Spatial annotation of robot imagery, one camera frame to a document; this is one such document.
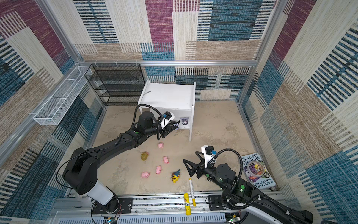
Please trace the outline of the purple-eared black figure toy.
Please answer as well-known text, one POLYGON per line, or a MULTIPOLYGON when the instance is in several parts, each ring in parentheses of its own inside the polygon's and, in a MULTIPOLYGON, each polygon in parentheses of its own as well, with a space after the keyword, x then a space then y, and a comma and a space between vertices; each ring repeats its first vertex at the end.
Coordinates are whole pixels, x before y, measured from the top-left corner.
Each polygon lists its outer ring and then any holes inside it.
POLYGON ((181 117, 180 120, 181 120, 182 125, 186 126, 186 125, 188 125, 189 117, 181 117))

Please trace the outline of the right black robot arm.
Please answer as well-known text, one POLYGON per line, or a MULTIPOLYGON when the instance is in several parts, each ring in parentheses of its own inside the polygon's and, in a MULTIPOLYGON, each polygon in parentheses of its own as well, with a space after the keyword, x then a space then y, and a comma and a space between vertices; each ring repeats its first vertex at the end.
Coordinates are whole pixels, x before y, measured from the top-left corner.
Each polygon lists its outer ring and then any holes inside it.
POLYGON ((253 184, 242 179, 243 160, 240 154, 231 148, 216 152, 212 146, 204 146, 202 152, 195 154, 200 159, 194 163, 184 159, 183 163, 192 177, 205 176, 208 181, 222 189, 220 206, 227 210, 246 210, 270 224, 312 224, 313 214, 309 211, 297 211, 270 198, 253 184), (228 164, 215 166, 216 159, 224 152, 233 152, 238 157, 240 170, 238 174, 228 164))

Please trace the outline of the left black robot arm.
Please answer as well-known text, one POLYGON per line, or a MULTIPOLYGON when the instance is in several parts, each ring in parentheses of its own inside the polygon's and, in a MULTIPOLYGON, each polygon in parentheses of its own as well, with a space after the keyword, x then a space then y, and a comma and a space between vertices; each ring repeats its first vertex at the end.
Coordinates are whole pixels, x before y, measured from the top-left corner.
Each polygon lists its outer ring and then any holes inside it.
POLYGON ((98 209, 100 214, 119 212, 120 201, 112 190, 98 180, 98 169, 119 154, 140 146, 151 136, 160 140, 177 128, 178 122, 174 121, 174 113, 161 113, 146 104, 139 104, 136 109, 141 107, 149 108, 149 111, 144 111, 139 116, 134 115, 129 130, 98 147, 76 149, 64 163, 62 178, 76 193, 95 200, 94 208, 98 209))

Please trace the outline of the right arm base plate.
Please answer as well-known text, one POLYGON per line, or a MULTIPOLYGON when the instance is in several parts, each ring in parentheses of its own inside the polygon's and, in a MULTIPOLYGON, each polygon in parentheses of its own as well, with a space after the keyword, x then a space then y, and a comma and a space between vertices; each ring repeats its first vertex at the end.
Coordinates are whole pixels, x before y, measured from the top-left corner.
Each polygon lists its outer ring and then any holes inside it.
POLYGON ((209 195, 207 204, 210 211, 231 210, 224 195, 209 195))

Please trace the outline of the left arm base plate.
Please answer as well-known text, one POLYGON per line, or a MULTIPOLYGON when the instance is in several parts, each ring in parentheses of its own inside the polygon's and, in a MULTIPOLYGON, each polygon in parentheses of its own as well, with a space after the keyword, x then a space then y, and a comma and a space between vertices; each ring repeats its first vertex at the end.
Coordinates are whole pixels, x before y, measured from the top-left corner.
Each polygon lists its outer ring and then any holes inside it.
POLYGON ((119 215, 129 214, 133 205, 133 198, 113 198, 108 204, 95 202, 91 209, 93 215, 119 215))

